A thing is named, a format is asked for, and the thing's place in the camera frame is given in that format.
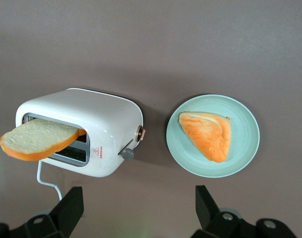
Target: mint green plate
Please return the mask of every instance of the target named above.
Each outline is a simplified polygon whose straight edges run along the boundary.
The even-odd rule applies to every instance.
[[[179,124],[182,112],[208,112],[231,118],[232,138],[226,161],[209,161],[197,150]],[[259,147],[260,131],[245,105],[230,97],[208,94],[194,97],[176,109],[167,126],[166,141],[171,155],[184,169],[198,176],[220,178],[239,172],[251,162]]]

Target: gray surface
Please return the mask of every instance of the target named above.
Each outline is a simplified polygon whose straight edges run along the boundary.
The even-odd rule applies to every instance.
[[[109,177],[44,166],[63,194],[83,186],[72,237],[190,237],[201,184],[248,222],[276,218],[302,237],[301,0],[0,1],[0,137],[21,103],[69,87],[131,98],[147,130]],[[256,157],[226,178],[185,171],[166,146],[173,111],[206,93],[241,101],[260,126]],[[0,148],[0,222],[15,228],[56,205],[36,170]]]

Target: bread piece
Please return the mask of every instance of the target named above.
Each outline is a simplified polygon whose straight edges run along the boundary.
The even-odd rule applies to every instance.
[[[230,118],[213,113],[180,114],[179,123],[196,148],[208,159],[226,160],[231,143]]]
[[[0,138],[3,151],[14,158],[38,161],[70,145],[85,130],[69,125],[33,119]]]

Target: warning label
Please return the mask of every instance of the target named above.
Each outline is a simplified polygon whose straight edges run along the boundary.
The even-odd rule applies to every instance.
[[[93,152],[95,152],[100,157],[100,159],[102,159],[102,146],[93,149]]]

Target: gray knob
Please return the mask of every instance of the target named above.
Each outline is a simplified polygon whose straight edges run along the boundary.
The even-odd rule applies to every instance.
[[[133,150],[131,150],[129,148],[125,148],[125,149],[121,150],[120,155],[122,156],[122,158],[124,160],[133,160],[134,152],[133,152]]]

